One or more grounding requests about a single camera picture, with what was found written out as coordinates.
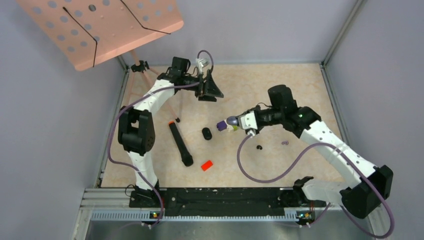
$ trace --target white wall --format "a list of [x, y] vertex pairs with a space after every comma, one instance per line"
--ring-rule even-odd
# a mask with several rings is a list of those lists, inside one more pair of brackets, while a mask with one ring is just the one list
[[[356, 0], [177, 0], [182, 29], [137, 49], [170, 65], [201, 49], [217, 63], [320, 62]], [[129, 64], [134, 64], [129, 54]]]
[[351, 146], [394, 172], [396, 239], [423, 227], [423, 13], [422, 0], [368, 1], [328, 67]]
[[71, 237], [123, 79], [77, 72], [13, 0], [0, 2], [0, 239]]

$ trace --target pink panel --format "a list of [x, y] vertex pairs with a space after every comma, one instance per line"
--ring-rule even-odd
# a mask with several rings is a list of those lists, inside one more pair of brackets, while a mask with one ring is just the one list
[[16, 1], [78, 71], [93, 67], [96, 42], [63, 7], [97, 39], [96, 65], [177, 31], [184, 24], [176, 0], [123, 0], [145, 28], [165, 33], [142, 28], [120, 0]]

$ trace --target purple block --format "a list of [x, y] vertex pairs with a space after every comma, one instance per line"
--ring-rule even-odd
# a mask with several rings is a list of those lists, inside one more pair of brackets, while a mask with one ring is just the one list
[[216, 124], [216, 128], [218, 129], [218, 131], [223, 131], [225, 129], [227, 129], [227, 124], [225, 123], [225, 121], [220, 121]]

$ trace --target red object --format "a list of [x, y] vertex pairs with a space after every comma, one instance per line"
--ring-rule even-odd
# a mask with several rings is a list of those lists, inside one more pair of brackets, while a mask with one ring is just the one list
[[212, 163], [212, 161], [211, 161], [211, 160], [208, 160], [207, 162], [205, 162], [205, 163], [201, 166], [201, 169], [203, 169], [203, 171], [206, 171], [206, 170], [208, 170], [210, 167], [212, 167], [212, 165], [214, 165], [214, 164]]

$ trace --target beige wood surface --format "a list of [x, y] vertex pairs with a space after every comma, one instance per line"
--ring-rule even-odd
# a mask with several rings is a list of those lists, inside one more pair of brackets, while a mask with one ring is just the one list
[[[162, 73], [166, 67], [155, 69]], [[153, 79], [156, 78], [153, 73], [149, 74]], [[267, 90], [285, 84], [291, 88], [299, 106], [311, 107], [340, 136], [318, 64], [216, 65], [213, 78], [225, 96], [218, 99], [218, 102], [198, 101], [194, 92], [185, 90], [179, 91], [169, 100], [181, 118], [178, 128], [193, 156], [192, 166], [186, 167], [181, 162], [168, 127], [168, 122], [172, 120], [171, 114], [162, 107], [153, 117], [156, 142], [152, 149], [152, 159], [161, 187], [290, 187], [296, 179], [305, 176], [343, 181], [339, 173], [312, 149], [283, 179], [269, 184], [253, 182], [240, 172], [236, 160], [237, 148], [245, 137], [244, 131], [219, 132], [216, 129], [218, 122], [241, 114], [259, 102], [269, 105]], [[131, 91], [125, 91], [123, 105], [128, 100], [135, 101], [147, 90], [145, 81], [140, 74], [136, 74]], [[213, 137], [209, 141], [202, 135], [205, 127], [212, 132]], [[289, 141], [289, 144], [282, 145], [282, 141]], [[244, 145], [241, 162], [253, 177], [267, 180], [283, 173], [305, 147], [305, 143], [285, 131], [281, 125], [265, 127]], [[131, 163], [127, 153], [118, 144], [116, 134], [111, 153], [115, 160]], [[213, 166], [203, 171], [201, 165], [207, 160], [211, 160]], [[134, 184], [135, 179], [135, 172], [131, 168], [108, 162], [102, 187], [126, 187]]]

